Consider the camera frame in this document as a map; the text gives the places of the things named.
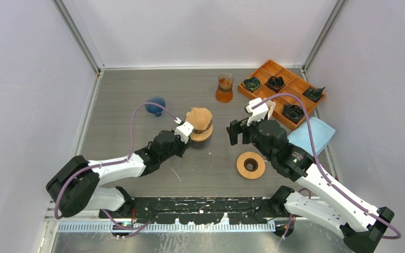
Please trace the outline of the amber glass carafe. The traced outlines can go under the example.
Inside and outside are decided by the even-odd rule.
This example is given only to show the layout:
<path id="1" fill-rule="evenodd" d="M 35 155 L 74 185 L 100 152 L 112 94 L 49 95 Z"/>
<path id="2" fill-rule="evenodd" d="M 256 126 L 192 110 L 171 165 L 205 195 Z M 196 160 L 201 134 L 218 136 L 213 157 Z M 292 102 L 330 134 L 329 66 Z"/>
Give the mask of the amber glass carafe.
<path id="1" fill-rule="evenodd" d="M 221 74 L 218 77 L 218 88 L 215 98 L 218 102 L 228 103 L 233 99 L 234 77 L 230 73 Z"/>

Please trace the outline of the brown paper coffee filter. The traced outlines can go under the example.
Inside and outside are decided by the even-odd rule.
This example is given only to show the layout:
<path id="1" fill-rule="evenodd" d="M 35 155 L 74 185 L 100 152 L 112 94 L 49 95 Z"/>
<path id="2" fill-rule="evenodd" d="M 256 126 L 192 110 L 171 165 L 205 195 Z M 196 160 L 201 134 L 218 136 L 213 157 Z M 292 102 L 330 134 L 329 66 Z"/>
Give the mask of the brown paper coffee filter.
<path id="1" fill-rule="evenodd" d="M 186 121 L 198 130 L 204 130 L 212 120 L 213 115 L 207 108 L 191 108 L 186 114 Z"/>

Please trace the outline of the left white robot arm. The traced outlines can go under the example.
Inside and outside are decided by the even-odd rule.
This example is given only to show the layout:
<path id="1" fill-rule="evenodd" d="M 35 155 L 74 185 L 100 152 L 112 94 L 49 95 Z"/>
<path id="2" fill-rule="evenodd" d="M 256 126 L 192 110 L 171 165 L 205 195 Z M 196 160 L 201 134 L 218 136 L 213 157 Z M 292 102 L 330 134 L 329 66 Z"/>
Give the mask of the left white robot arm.
<path id="1" fill-rule="evenodd" d="M 182 157 L 189 147 L 189 135 L 178 129 L 163 130 L 146 147 L 126 157 L 103 161 L 86 160 L 82 155 L 73 157 L 46 185 L 55 202 L 55 218 L 100 209 L 112 211 L 121 218 L 129 216 L 133 209 L 129 194 L 122 187 L 105 188 L 104 185 L 147 176 L 169 158 Z"/>

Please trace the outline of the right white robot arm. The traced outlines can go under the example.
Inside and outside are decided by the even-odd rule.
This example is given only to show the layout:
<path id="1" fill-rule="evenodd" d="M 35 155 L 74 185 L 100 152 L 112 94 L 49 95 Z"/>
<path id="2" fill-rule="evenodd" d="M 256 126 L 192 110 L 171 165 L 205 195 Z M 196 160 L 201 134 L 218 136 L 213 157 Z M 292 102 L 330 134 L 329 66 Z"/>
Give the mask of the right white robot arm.
<path id="1" fill-rule="evenodd" d="M 375 252 L 394 217 L 391 209 L 377 208 L 341 185 L 315 161 L 307 141 L 298 142 L 287 135 L 277 121 L 233 120 L 226 130 L 231 145 L 237 144 L 241 134 L 242 143 L 251 143 L 277 173 L 324 201 L 319 203 L 281 186 L 271 197 L 274 214 L 305 217 L 337 234 L 353 252 Z"/>

